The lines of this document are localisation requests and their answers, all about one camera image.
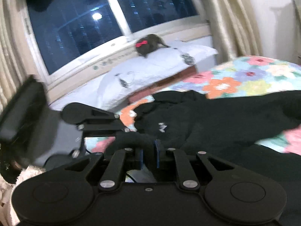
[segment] cat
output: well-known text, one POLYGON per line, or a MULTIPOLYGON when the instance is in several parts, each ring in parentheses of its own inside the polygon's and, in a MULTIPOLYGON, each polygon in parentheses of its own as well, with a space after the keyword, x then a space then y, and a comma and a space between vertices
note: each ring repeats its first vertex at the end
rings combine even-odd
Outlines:
POLYGON ((170 47, 165 44, 161 37, 155 34, 149 34, 137 41, 136 51, 138 52, 139 56, 147 58, 149 53, 154 52, 159 48, 159 44, 162 44, 164 47, 170 47))

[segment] mattress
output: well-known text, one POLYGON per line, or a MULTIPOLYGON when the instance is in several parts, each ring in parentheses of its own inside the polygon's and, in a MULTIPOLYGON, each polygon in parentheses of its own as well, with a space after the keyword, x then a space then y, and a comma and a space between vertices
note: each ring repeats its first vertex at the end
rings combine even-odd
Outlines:
POLYGON ((197 73, 196 66, 193 65, 193 66, 179 72, 178 74, 176 74, 174 76, 171 76, 164 80, 158 81, 155 84, 153 84, 143 90, 133 93, 131 96, 129 96, 128 100, 131 104, 135 103, 136 101, 138 101, 148 95, 152 95, 155 92, 158 92, 159 90, 164 89, 174 83, 180 82, 180 81, 184 80, 185 78, 188 78, 196 73, 197 73))
MULTIPOLYGON (((265 57, 240 57, 233 61, 194 74, 161 91, 194 90, 207 94, 208 98, 232 98, 264 95, 272 92, 301 90, 301 66, 289 62, 265 57)), ((135 131, 133 111, 143 103, 153 101, 148 95, 116 111, 123 123, 135 131)), ((110 138, 88 138, 87 149, 93 152, 104 151, 114 140, 110 138)), ((258 140, 258 145, 269 147, 281 153, 292 152, 301 155, 301 127, 286 130, 276 137, 258 140)))

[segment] orange flower pattern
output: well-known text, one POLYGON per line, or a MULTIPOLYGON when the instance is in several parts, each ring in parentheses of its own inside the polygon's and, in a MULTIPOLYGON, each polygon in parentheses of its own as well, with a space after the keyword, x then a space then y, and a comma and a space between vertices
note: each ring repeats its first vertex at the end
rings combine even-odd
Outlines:
POLYGON ((237 86, 240 86, 241 82, 234 80, 232 77, 224 77, 222 80, 211 79, 209 85, 203 87, 203 91, 208 92, 207 97, 217 98, 223 93, 235 93, 237 92, 237 86))
POLYGON ((130 126, 131 124, 134 124, 134 118, 135 115, 133 113, 133 109, 135 109, 136 107, 138 107, 141 104, 145 104, 148 103, 149 101, 147 99, 141 99, 139 101, 137 101, 136 103, 129 105, 127 107, 125 107, 124 109, 122 109, 121 114, 120 114, 120 120, 123 122, 123 124, 125 126, 130 126))

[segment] floral bedspread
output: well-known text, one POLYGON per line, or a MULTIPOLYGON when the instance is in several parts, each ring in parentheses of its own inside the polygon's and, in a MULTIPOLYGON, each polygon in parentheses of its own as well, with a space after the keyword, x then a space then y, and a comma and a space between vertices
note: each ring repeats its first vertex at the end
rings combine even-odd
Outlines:
MULTIPOLYGON (((207 94, 208 98, 229 98, 263 95, 272 92, 301 90, 301 66, 286 61, 265 57, 240 57, 178 82, 161 91, 189 91, 195 90, 207 94)), ((133 103, 121 111, 123 123, 131 130, 135 130, 135 109, 138 105, 153 101, 147 96, 133 103)), ((114 138, 92 138, 87 140, 90 151, 103 151, 114 138)), ((292 152, 301 155, 301 126, 294 130, 287 130, 278 136, 259 140, 264 145, 278 152, 292 152)))

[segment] wall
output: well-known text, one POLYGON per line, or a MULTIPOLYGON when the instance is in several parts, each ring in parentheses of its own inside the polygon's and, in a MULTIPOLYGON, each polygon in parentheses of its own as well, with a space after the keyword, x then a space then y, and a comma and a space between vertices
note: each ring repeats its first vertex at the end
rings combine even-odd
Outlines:
POLYGON ((263 56, 297 62, 296 20, 291 0, 251 0, 263 56))

